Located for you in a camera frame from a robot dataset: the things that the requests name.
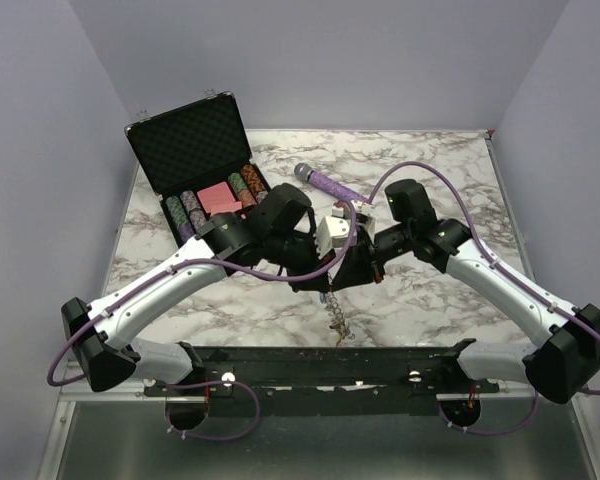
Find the round metal key ring disc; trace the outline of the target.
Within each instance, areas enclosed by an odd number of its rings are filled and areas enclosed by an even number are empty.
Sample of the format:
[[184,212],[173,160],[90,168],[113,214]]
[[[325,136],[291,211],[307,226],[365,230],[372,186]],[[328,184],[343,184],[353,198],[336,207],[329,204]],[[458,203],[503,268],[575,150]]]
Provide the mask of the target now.
[[346,339],[354,338],[344,312],[333,292],[320,294],[320,302],[329,317],[329,329],[337,335],[335,346],[339,347]]

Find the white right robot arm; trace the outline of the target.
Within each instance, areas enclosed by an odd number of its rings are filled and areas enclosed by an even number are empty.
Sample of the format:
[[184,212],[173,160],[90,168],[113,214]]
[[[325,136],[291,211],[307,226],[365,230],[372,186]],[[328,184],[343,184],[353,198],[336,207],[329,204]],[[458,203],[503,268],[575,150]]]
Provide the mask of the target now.
[[460,392],[475,380],[514,381],[565,404],[600,370],[597,307],[577,308],[509,270],[466,225],[439,219],[422,184],[400,180],[386,188],[385,196],[395,225],[374,237],[358,232],[331,282],[333,290],[379,283],[387,262],[411,253],[474,289],[530,340],[520,345],[460,342],[439,370],[447,389]]

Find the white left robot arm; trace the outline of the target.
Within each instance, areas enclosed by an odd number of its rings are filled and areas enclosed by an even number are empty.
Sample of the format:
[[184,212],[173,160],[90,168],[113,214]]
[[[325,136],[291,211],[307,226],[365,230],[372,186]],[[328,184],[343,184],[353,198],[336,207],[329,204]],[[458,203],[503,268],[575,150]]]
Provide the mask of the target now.
[[203,375],[193,348],[142,340],[139,333],[195,292],[249,272],[261,260],[285,269],[286,280],[303,289],[326,289],[326,275],[315,273],[320,261],[314,239],[296,228],[313,216],[309,197],[283,183],[244,217],[212,216],[175,254],[120,291],[92,303],[67,301],[63,326],[82,379],[94,392],[136,377],[168,383],[181,395],[194,393]]

